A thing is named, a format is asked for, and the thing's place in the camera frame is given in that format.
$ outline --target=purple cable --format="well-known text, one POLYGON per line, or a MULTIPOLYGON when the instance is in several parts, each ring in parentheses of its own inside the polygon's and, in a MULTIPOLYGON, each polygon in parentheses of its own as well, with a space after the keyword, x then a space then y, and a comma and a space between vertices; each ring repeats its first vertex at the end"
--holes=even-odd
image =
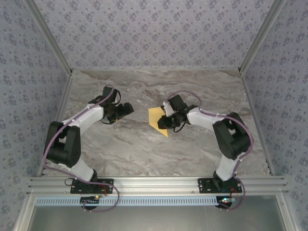
POLYGON ((237 178, 237 177, 235 176, 236 169, 238 168, 239 163, 242 161, 242 158, 245 157, 245 156, 247 156, 247 155, 252 151, 252 149, 253 149, 253 147, 254 147, 254 139, 252 138, 252 136, 251 136, 251 134, 250 134, 248 128, 247 128, 243 123, 241 123, 239 120, 234 119, 234 118, 232 118, 232 117, 230 117, 230 116, 227 116, 227 115, 225 116, 225 115, 214 114, 214 113, 208 113, 208 112, 202 111, 202 109, 201 109, 202 100, 200 99, 199 96, 197 96, 195 93, 193 93, 193 92, 191 92, 191 91, 188 91, 188 90, 178 90, 178 91, 176 91, 176 92, 170 94, 170 95, 168 96, 168 99, 167 99, 167 100, 169 100, 172 96, 174 96, 175 94, 180 93, 180 92, 189 93, 189 94, 193 95, 194 97, 196 97, 196 98, 198 99, 198 101, 199 101, 199 105, 198 105, 199 111, 200 111, 202 114, 204 114, 204 115, 206 115, 206 116, 219 117, 219 118, 225 118, 225 119, 232 120, 232 121, 234 121, 235 123, 237 123, 238 125, 240 125, 240 126, 245 130, 245 132, 247 133, 247 135, 248 135, 248 137, 249 137, 250 146, 249 146, 248 150, 247 150, 244 154, 241 154, 241 155, 239 156, 239 160, 238 160, 237 163, 235 164, 234 172, 233 172, 233 175, 232 175, 233 178, 236 179, 236 180, 238 180, 238 181, 241 183, 242 187, 243 187, 243 198, 242 198, 242 200, 240 201, 240 203, 239 203, 237 206, 235 206, 234 208, 229 208, 229 209, 228 209, 228 210, 235 210, 235 209, 239 208, 239 207, 242 205, 242 203, 243 203, 243 201, 244 201, 244 199, 245 199, 245 196, 246 196, 245 186, 244 186, 243 182, 241 181, 241 179, 239 179, 239 178, 237 178))
POLYGON ((85 180, 83 180, 83 179, 81 179, 81 178, 79 178, 79 177, 77 177, 77 176, 75 176, 75 175, 73 175, 73 174, 71 174, 71 173, 69 173, 69 172, 66 172, 66 171, 63 171, 63 170, 61 170, 61 169, 57 169, 57 168, 54 168, 54 167, 49 167, 49 166, 47 166, 46 158, 47 158, 49 149, 51 148, 51 146, 52 146, 53 142, 55 141, 55 139, 59 136, 59 134, 60 134, 68 125, 70 125, 70 124, 73 122, 73 120, 78 119, 78 118, 81 117, 83 114, 85 114, 88 110, 90 110, 90 109, 96 107, 97 105, 99 105, 99 104, 105 102, 105 101, 112 95, 112 93, 113 93, 113 91, 114 91, 114 87, 113 87, 112 85, 106 85, 105 87, 107 87, 107 86, 111 87, 111 91, 110 91, 110 93, 109 93, 105 98, 103 98, 103 99, 102 99, 101 101, 99 101, 97 104, 92 105, 92 106, 89 107, 89 108, 85 108, 83 111, 81 111, 79 114, 77 114, 77 115, 76 115, 75 117, 73 117, 71 120, 69 120, 66 124, 64 124, 64 125, 57 131, 57 133, 56 133, 56 134, 53 136, 53 138, 50 140, 50 142, 49 142, 49 144, 48 144, 48 146, 47 146, 47 148, 46 148, 46 150, 45 150, 45 152, 44 152, 44 157, 43 157, 43 164, 44 164, 44 167, 45 167, 46 169, 51 169, 51 170, 55 170, 55 171, 58 171, 58 172, 67 174, 67 175, 69 175, 69 176, 71 176, 71 177, 73 177, 73 178, 75 178, 75 179, 77 179, 77 180, 79 180, 79 181, 81 181, 81 182, 83 182, 83 183, 86 183, 86 184, 96 184, 96 185, 109 186, 109 187, 112 187, 112 188, 116 191, 116 193, 117 193, 117 200, 116 200, 115 204, 114 204, 113 206, 111 206, 110 208, 108 208, 108 209, 103 209, 103 210, 87 210, 87 209, 85 208, 85 204, 84 204, 84 205, 83 205, 83 208, 84 208, 85 212, 87 211, 87 212, 91 212, 91 213, 108 212, 108 211, 114 209, 114 208, 116 207, 116 205, 119 203, 119 200, 120 200, 120 192, 119 192, 119 190, 118 190, 114 185, 112 185, 112 184, 85 181, 85 180))

